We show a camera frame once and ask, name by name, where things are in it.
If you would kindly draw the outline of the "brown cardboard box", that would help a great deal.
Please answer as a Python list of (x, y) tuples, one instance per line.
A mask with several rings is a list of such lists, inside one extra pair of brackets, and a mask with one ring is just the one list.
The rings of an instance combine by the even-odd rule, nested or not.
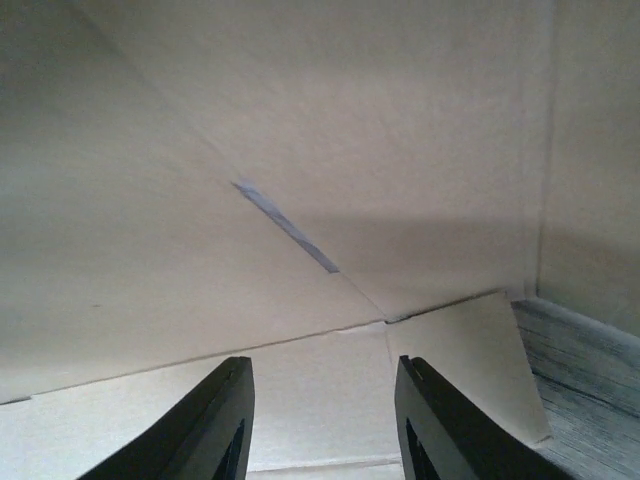
[(545, 446), (532, 293), (639, 329), (637, 2), (2, 3), (3, 478), (234, 353), (252, 477), (398, 477), (403, 354)]

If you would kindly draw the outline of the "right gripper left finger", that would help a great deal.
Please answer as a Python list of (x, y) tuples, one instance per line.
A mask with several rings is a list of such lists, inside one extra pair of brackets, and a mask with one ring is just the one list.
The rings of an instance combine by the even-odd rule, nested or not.
[(81, 477), (244, 479), (254, 420), (249, 357), (229, 357), (141, 435)]

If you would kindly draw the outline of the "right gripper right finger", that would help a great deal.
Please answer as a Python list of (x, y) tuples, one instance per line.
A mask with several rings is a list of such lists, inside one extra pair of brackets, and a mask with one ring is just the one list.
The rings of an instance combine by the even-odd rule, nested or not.
[(480, 410), (420, 357), (401, 356), (395, 413), (407, 479), (570, 479)]

